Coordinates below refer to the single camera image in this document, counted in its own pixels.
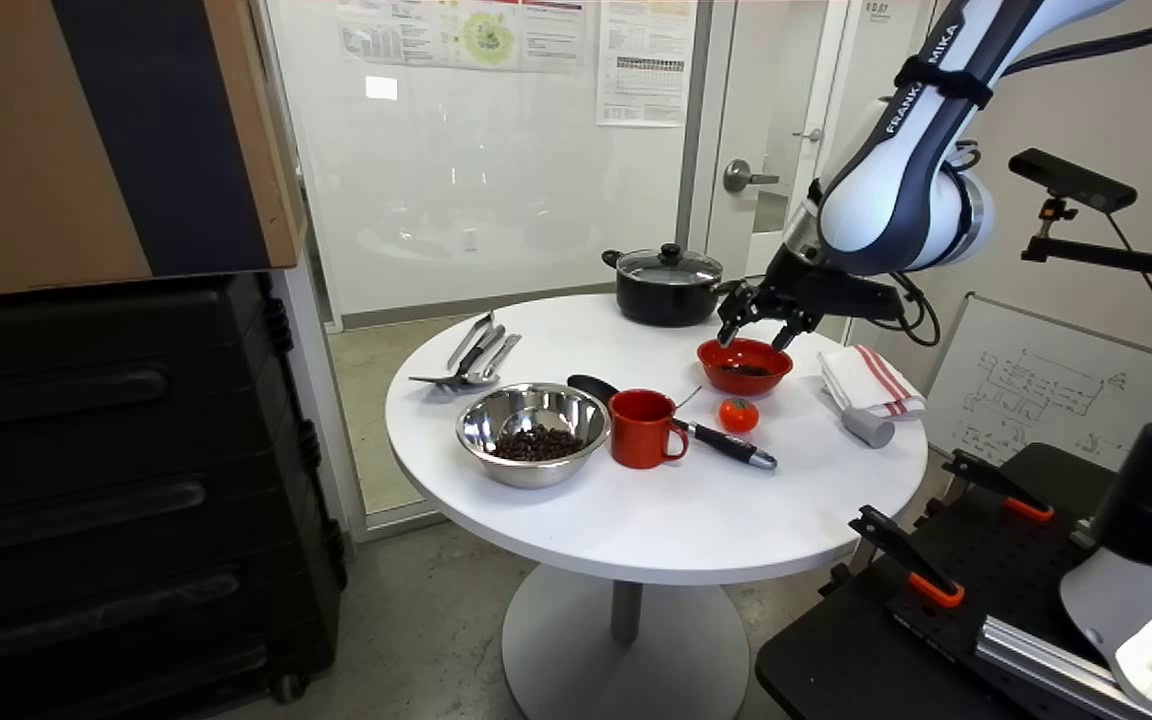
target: concrete floor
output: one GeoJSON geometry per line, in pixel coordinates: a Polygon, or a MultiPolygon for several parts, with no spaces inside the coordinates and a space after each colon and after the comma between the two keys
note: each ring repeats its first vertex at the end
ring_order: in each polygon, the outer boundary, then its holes
{"type": "MultiPolygon", "coordinates": [[[[455,522],[359,543],[339,600],[339,657],[297,703],[256,701],[223,720],[525,720],[501,670],[501,621],[529,558],[455,522]]],[[[815,602],[822,573],[729,589],[751,652],[815,602]]],[[[739,720],[779,720],[748,679],[739,720]]]]}

